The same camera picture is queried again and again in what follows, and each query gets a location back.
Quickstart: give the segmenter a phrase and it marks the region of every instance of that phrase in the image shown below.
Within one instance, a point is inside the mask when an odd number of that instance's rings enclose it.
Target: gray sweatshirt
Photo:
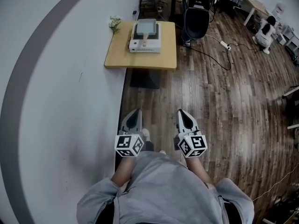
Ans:
[[[205,184],[171,157],[144,151],[136,158],[127,191],[108,178],[96,183],[79,201],[77,220],[94,224],[114,202],[114,224],[228,224],[227,201],[235,205],[243,224],[252,223],[252,200],[230,179]]]

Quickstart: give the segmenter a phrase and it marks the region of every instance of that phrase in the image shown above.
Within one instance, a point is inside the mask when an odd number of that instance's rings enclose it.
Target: table leg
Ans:
[[[291,91],[287,92],[286,94],[284,94],[283,97],[286,97],[286,96],[288,96],[288,95],[294,93],[294,92],[297,91],[297,90],[299,90],[299,86],[296,87],[296,88],[294,88],[294,89],[292,89]]]
[[[247,22],[249,21],[249,19],[251,18],[252,14],[254,13],[255,8],[253,7],[250,11],[250,13],[248,14],[248,17],[246,18],[245,22],[243,23],[244,26],[246,26]]]
[[[149,69],[133,69],[131,87],[160,89],[161,71]]]
[[[296,125],[288,126],[287,129],[294,129],[294,128],[298,128],[298,127],[299,127],[299,124],[296,124]]]
[[[170,17],[169,17],[170,21],[173,19],[175,13],[176,13],[176,1],[171,0],[171,10],[170,10]]]

